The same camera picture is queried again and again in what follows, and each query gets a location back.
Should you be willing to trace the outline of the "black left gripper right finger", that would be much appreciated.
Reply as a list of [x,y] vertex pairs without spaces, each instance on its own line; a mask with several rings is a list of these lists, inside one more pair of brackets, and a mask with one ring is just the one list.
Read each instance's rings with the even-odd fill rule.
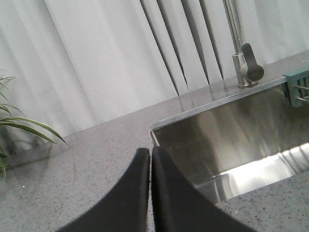
[[152,151],[152,203],[157,232],[251,232],[199,193],[167,150]]

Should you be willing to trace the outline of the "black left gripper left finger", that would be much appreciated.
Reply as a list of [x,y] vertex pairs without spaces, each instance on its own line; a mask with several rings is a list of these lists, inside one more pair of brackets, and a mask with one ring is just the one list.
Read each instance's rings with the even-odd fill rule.
[[149,196],[150,152],[138,148],[114,187],[90,210],[60,232],[145,232]]

